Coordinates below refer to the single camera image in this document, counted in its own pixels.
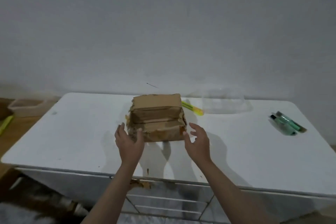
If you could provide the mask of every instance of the desk drawer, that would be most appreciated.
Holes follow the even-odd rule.
[[[136,208],[140,213],[143,214],[161,215],[166,217],[176,217],[189,220],[198,220],[198,218],[201,216],[201,213],[198,212],[178,211],[178,210],[154,208],[147,206],[136,206]]]
[[[161,198],[161,197],[147,197],[129,195],[127,198],[133,205],[164,208],[188,212],[203,212],[207,203],[197,201],[184,201],[180,199]]]
[[[131,189],[128,195],[174,198],[200,202],[210,202],[213,197],[213,192],[209,186],[148,180],[140,180],[140,182],[148,182],[150,189],[136,187]]]

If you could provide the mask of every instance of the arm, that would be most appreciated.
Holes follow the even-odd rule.
[[[119,125],[115,132],[115,143],[119,148],[121,166],[82,224],[117,223],[129,183],[144,151],[145,143],[141,129],[138,130],[137,141],[134,143],[125,132],[124,123]]]
[[[269,224],[272,221],[262,208],[257,206],[246,194],[212,162],[210,158],[210,142],[204,129],[189,123],[195,129],[191,134],[196,136],[195,142],[190,141],[184,132],[184,145],[190,158],[200,168],[208,180],[225,214],[232,224]]]

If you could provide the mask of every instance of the yellow object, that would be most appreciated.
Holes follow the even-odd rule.
[[[13,115],[8,116],[6,119],[3,120],[1,126],[0,126],[0,136],[2,134],[2,132],[5,130],[5,128],[8,126],[8,124],[12,121],[12,119],[14,118]]]
[[[196,113],[199,116],[204,115],[204,112],[203,112],[202,109],[197,108],[197,107],[195,107],[195,106],[193,106],[191,104],[188,104],[188,103],[186,103],[184,101],[182,101],[182,106],[185,107],[185,108],[188,108],[189,110],[193,111],[194,113]]]

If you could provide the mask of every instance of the torn cardboard scrap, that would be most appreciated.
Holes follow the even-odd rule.
[[[183,140],[187,122],[180,94],[134,97],[127,117],[128,135],[136,140],[142,128],[145,142]]]

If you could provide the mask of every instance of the hand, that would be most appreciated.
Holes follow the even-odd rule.
[[[187,150],[189,157],[195,162],[197,166],[205,162],[211,162],[210,158],[210,142],[205,132],[204,128],[194,124],[189,123],[192,129],[190,134],[196,136],[195,142],[190,141],[190,137],[186,131],[183,132],[184,136],[184,147]]]
[[[133,142],[125,131],[124,122],[118,125],[115,131],[115,143],[119,148],[121,164],[137,166],[142,152],[144,151],[145,142],[142,136],[142,129],[138,129],[137,141]]]

